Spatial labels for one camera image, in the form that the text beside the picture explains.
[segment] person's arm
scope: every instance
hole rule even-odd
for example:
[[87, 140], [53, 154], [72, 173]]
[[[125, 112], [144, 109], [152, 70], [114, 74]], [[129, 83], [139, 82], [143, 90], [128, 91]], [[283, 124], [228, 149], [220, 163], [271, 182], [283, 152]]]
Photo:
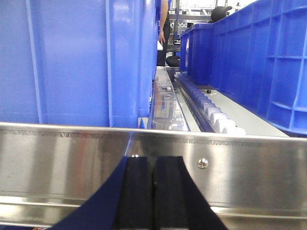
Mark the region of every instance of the person's arm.
[[167, 0], [161, 0], [161, 19], [160, 19], [160, 34], [159, 34], [159, 42], [163, 45], [165, 42], [164, 33], [163, 33], [163, 27], [164, 23], [166, 21], [168, 12], [168, 4]]

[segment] screw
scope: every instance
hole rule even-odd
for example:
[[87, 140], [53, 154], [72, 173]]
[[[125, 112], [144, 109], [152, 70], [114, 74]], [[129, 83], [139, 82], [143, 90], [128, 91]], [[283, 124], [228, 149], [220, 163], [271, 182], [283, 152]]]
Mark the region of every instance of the screw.
[[208, 167], [208, 161], [207, 161], [207, 159], [205, 159], [205, 158], [202, 158], [202, 159], [200, 159], [199, 161], [198, 161], [198, 167], [200, 168], [200, 169], [205, 169], [205, 168], [207, 168]]

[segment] blue plastic crate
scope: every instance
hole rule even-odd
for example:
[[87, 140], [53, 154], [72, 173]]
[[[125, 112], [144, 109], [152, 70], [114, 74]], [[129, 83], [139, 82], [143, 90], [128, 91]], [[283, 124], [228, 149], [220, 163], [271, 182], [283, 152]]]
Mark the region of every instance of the blue plastic crate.
[[[306, 0], [258, 0], [214, 23], [211, 85], [277, 128], [307, 134], [306, 34]], [[200, 69], [209, 59], [192, 63], [203, 50], [193, 30], [181, 39], [181, 70], [208, 79]]]
[[149, 113], [156, 5], [0, 1], [0, 121], [137, 127]]
[[212, 78], [213, 24], [195, 24], [181, 34], [180, 69], [198, 85], [208, 85]]

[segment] stainless steel rail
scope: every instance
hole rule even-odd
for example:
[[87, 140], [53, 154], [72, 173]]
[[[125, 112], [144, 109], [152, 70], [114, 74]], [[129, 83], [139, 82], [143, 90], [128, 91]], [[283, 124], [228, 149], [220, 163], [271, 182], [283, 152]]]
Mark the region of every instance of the stainless steel rail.
[[0, 123], [0, 224], [53, 225], [134, 154], [183, 156], [231, 230], [307, 229], [306, 139], [9, 123]]

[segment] person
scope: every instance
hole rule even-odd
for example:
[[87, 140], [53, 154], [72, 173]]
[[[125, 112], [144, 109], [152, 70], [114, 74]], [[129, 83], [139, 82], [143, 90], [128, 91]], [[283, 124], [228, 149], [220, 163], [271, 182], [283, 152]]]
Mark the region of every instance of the person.
[[165, 59], [167, 53], [167, 42], [169, 39], [169, 13], [167, 0], [161, 0], [161, 19], [160, 19], [160, 32], [159, 42], [163, 46], [163, 50], [158, 50], [157, 66], [165, 66]]

